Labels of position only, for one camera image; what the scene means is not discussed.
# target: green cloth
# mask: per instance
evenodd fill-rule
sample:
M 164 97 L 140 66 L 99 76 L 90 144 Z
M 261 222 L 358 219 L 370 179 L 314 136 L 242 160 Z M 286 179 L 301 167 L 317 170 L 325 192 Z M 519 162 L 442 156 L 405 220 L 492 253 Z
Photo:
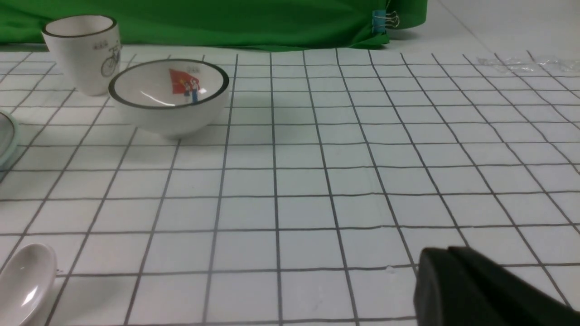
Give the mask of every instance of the green cloth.
M 97 14 L 117 19 L 123 44 L 372 49 L 389 42 L 371 34 L 385 9 L 394 28 L 415 27 L 427 0 L 0 0 L 0 43 L 42 43 L 45 23 Z

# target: black grid line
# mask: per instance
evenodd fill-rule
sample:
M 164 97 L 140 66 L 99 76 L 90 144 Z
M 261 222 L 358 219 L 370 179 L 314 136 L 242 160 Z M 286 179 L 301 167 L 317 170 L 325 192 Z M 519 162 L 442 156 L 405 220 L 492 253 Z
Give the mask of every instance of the black grid line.
M 235 62 L 238 62 L 238 55 L 235 56 Z M 230 111 L 229 111 L 229 117 L 228 117 L 228 124 L 229 122 L 231 122 L 231 107 L 234 104 L 234 91 L 235 91 L 235 74 L 237 72 L 237 66 L 234 70 L 234 79 L 232 81 L 232 85 L 231 85 L 231 95 L 230 95 Z M 220 177 L 220 185 L 219 185 L 219 195 L 217 197 L 217 210 L 216 210 L 216 219 L 215 219 L 215 224 L 214 224 L 214 231 L 213 231 L 213 237 L 212 237 L 212 248 L 211 248 L 211 254 L 209 256 L 209 274 L 208 274 L 208 278 L 206 280 L 206 288 L 205 288 L 205 299 L 204 299 L 204 310 L 203 310 L 203 315 L 201 317 L 202 323 L 207 323 L 208 320 L 208 310 L 209 310 L 209 296 L 211 295 L 211 285 L 212 285 L 212 273 L 211 271 L 213 270 L 213 261 L 215 259 L 215 251 L 216 251 L 216 242 L 218 240 L 218 228 L 219 228 L 219 216 L 220 216 L 220 209 L 222 206 L 222 198 L 223 198 L 223 182 L 224 179 L 226 177 L 226 162 L 227 162 L 227 145 L 230 139 L 230 126 L 227 127 L 226 130 L 226 144 L 224 145 L 224 151 L 223 151 L 223 162 L 222 162 L 222 175 Z
M 302 59 L 304 60 L 304 62 L 306 62 L 306 53 L 304 51 L 302 51 Z M 306 77 L 308 77 L 308 68 L 306 67 L 306 65 L 304 65 L 304 73 L 306 74 Z M 310 90 L 310 81 L 308 80 L 308 78 L 306 78 L 306 82 L 308 84 L 308 90 Z M 316 117 L 316 109 L 314 107 L 314 100 L 312 98 L 312 93 L 310 93 L 310 103 L 312 104 L 312 114 L 314 115 L 314 123 L 316 123 L 318 121 L 318 119 Z M 335 224 L 336 228 L 338 228 L 339 222 L 338 222 L 338 217 L 336 215 L 336 206 L 334 203 L 334 198 L 332 196 L 332 187 L 330 184 L 330 176 L 328 175 L 326 158 L 324 155 L 324 148 L 322 146 L 322 137 L 320 136 L 320 129 L 319 129 L 318 125 L 316 126 L 316 135 L 318 137 L 318 142 L 320 145 L 320 154 L 321 154 L 321 158 L 322 158 L 322 166 L 324 167 L 324 176 L 326 178 L 328 194 L 330 195 L 330 206 L 332 209 L 332 216 L 334 218 L 334 224 Z M 342 235 L 340 233 L 340 230 L 336 231 L 336 236 L 338 238 L 338 245 L 340 247 L 340 256 L 342 258 L 342 264 L 345 268 L 347 268 L 348 264 L 346 261 L 345 248 L 344 248 L 343 243 L 342 243 Z M 360 321 L 358 320 L 358 311 L 357 311 L 357 306 L 356 306 L 356 300 L 354 297 L 353 284 L 352 284 L 352 281 L 350 279 L 350 274 L 348 271 L 345 271 L 345 277 L 346 277 L 346 285 L 349 289 L 350 303 L 351 303 L 352 309 L 353 309 L 354 320 L 355 320 L 356 326 L 360 326 Z

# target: white ceramic cup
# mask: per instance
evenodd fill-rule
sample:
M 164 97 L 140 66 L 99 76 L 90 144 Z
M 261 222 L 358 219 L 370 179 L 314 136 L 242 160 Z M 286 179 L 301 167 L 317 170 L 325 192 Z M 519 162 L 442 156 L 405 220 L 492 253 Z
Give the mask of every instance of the white ceramic cup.
M 107 92 L 119 73 L 121 43 L 117 21 L 107 16 L 71 16 L 51 21 L 42 36 L 56 64 L 85 95 Z

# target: ceramic spoon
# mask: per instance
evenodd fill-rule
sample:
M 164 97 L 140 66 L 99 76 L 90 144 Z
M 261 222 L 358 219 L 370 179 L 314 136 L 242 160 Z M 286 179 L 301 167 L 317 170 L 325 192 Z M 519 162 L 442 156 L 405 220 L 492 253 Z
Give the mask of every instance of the ceramic spoon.
M 55 251 L 29 244 L 18 251 L 0 274 L 0 325 L 24 325 L 46 299 L 56 277 Z

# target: white ceramic bowl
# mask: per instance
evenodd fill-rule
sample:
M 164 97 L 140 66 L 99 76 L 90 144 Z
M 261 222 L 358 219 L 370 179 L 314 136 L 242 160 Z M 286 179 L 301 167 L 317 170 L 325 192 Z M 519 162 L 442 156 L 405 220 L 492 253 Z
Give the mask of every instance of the white ceramic bowl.
M 122 71 L 108 90 L 128 123 L 175 139 L 214 120 L 228 104 L 229 88 L 230 78 L 214 64 L 167 59 Z

